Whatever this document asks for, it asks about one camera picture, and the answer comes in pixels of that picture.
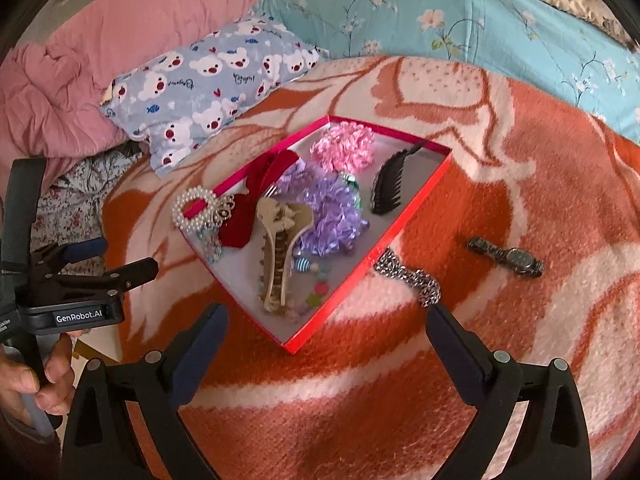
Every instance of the red box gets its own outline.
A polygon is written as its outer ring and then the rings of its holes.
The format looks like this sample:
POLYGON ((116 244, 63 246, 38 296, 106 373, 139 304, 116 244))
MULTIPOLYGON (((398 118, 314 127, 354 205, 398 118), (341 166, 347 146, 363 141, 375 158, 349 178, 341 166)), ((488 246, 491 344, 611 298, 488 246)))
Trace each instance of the red box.
MULTIPOLYGON (((269 151, 276 153, 291 149, 297 152, 301 158, 309 160, 311 145, 329 126, 341 121, 354 120, 335 116, 322 117, 287 137, 269 151)), ((376 216, 370 211, 369 197, 373 179, 380 166, 395 152, 404 150, 423 139, 378 124, 355 122, 368 126, 376 134, 374 162, 356 176, 360 185, 363 216, 370 222, 370 227, 355 240, 355 249, 351 254, 347 256, 332 254, 322 259, 330 263, 331 270, 327 279, 330 291, 319 308, 312 310, 298 320, 287 319, 264 310, 262 301, 258 298, 260 293, 259 279, 262 271, 259 264, 262 254, 262 234, 260 232, 262 227, 257 222, 252 240, 247 246, 240 250, 225 248, 225 253, 220 261, 212 265, 207 264, 202 257, 198 238, 195 235, 186 237, 196 254, 209 267, 213 276, 225 287, 245 313, 276 343, 292 354, 311 338, 329 314, 340 305, 350 290, 358 283, 358 280, 362 279, 384 249, 398 236, 418 206, 440 181, 451 162, 450 148, 436 142, 427 142, 421 150, 409 156, 405 161, 402 174, 401 205, 391 213, 376 216)), ((248 169, 249 165, 247 164, 213 191, 217 195, 227 192, 243 192, 244 179, 248 169)), ((312 288, 312 280, 312 276, 296 274, 296 279, 291 280, 292 295, 300 301, 300 298, 304 298, 312 288)))

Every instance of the pink scrunchie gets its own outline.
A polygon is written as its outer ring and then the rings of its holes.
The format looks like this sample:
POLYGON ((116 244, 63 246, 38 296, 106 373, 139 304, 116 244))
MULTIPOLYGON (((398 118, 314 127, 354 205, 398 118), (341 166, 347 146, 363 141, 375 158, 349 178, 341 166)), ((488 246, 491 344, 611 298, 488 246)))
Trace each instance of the pink scrunchie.
POLYGON ((309 151, 325 171, 357 173, 373 162, 373 140, 371 128, 343 121, 329 128, 309 151))

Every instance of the silver chain bracelet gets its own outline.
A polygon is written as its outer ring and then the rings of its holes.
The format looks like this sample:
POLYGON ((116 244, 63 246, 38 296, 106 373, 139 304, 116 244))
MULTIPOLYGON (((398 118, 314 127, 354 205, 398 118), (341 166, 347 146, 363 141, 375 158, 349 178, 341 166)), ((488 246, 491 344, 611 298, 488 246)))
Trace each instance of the silver chain bracelet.
POLYGON ((373 268, 382 276, 405 282, 411 288, 418 291, 418 301, 424 308, 435 305, 440 301, 440 284, 436 279, 423 270, 407 269, 400 258, 387 247, 382 256, 373 265, 373 268))

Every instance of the wristwatch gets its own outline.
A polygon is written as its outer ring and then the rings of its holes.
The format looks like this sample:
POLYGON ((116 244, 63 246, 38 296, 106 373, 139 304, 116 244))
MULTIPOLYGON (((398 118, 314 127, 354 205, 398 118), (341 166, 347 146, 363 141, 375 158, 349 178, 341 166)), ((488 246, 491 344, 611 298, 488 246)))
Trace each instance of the wristwatch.
POLYGON ((539 278, 545 270, 544 262, 535 259, 523 249, 501 249, 479 236, 471 238, 466 246, 473 252, 487 254, 498 264, 509 267, 517 274, 539 278))

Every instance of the watch face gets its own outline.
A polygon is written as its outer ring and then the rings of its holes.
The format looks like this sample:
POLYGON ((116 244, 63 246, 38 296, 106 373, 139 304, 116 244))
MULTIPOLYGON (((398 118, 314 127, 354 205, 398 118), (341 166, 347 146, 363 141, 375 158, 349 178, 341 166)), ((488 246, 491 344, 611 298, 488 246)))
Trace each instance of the watch face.
POLYGON ((514 267, 527 269, 533 265, 533 256, 522 249, 511 249, 506 256, 507 262, 514 267))

